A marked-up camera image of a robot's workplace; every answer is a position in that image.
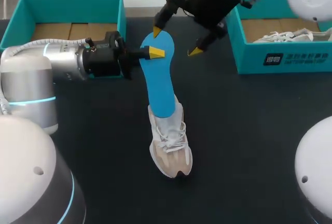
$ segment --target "shoelace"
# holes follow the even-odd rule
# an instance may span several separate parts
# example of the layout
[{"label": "shoelace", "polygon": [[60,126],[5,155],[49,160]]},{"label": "shoelace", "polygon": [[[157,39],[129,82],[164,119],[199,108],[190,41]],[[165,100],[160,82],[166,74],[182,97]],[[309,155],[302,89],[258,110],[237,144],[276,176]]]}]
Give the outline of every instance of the shoelace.
[{"label": "shoelace", "polygon": [[[159,128],[157,127],[157,132],[160,135],[162,142],[158,144],[160,148],[163,148],[164,152],[170,153],[177,150],[184,149],[188,146],[188,143],[185,142],[185,135],[186,135],[186,124],[182,121],[181,122],[183,128],[180,129],[169,129],[166,135],[162,135]],[[177,133],[178,137],[171,138],[169,137],[170,133]]]},{"label": "shoelace", "polygon": [[267,40],[267,41],[274,41],[276,43],[281,43],[283,41],[294,41],[293,37],[294,34],[292,32],[283,32],[283,33],[278,33],[278,32],[271,32],[273,33],[270,36],[264,36],[260,40]]}]

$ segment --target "shoe box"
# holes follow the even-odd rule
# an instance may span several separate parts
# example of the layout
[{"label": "shoe box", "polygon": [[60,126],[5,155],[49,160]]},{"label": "shoe box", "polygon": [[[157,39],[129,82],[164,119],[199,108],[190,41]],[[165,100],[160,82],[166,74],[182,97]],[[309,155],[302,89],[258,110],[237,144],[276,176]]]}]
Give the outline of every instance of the shoe box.
[{"label": "shoe box", "polygon": [[104,40],[116,30],[126,38],[126,26],[123,0],[19,0],[0,51],[38,39]]},{"label": "shoe box", "polygon": [[271,32],[323,32],[332,27],[332,22],[299,19],[287,0],[258,0],[252,9],[238,6],[226,22],[239,74],[332,72],[330,41],[254,43]]}]

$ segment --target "black table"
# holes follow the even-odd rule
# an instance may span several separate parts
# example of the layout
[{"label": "black table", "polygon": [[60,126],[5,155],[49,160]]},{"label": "black table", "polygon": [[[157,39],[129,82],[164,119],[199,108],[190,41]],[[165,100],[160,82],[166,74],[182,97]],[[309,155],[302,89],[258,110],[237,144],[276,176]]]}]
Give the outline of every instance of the black table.
[{"label": "black table", "polygon": [[[152,18],[128,19],[139,47]],[[294,172],[306,131],[332,115],[331,74],[239,76],[229,39],[204,55],[187,48],[205,31],[188,18],[166,29],[176,44],[173,85],[184,106],[193,153],[186,180],[165,178],[149,145],[148,98],[140,68],[133,81],[56,85],[53,136],[86,197],[86,224],[304,224]]]}]

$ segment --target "shoe upper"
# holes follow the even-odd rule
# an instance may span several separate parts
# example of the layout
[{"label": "shoe upper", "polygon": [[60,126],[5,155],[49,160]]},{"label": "shoe upper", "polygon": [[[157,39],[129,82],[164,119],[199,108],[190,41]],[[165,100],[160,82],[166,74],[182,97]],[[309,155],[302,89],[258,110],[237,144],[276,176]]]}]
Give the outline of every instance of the shoe upper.
[{"label": "shoe upper", "polygon": [[312,32],[307,29],[295,32],[272,32],[272,35],[266,35],[254,43],[284,43],[295,41],[332,41],[332,29],[325,32]]},{"label": "shoe upper", "polygon": [[179,172],[188,175],[192,167],[192,155],[183,122],[183,107],[177,102],[175,112],[168,118],[155,117],[150,106],[149,118],[153,134],[152,156],[157,167],[168,177],[175,178]]}]

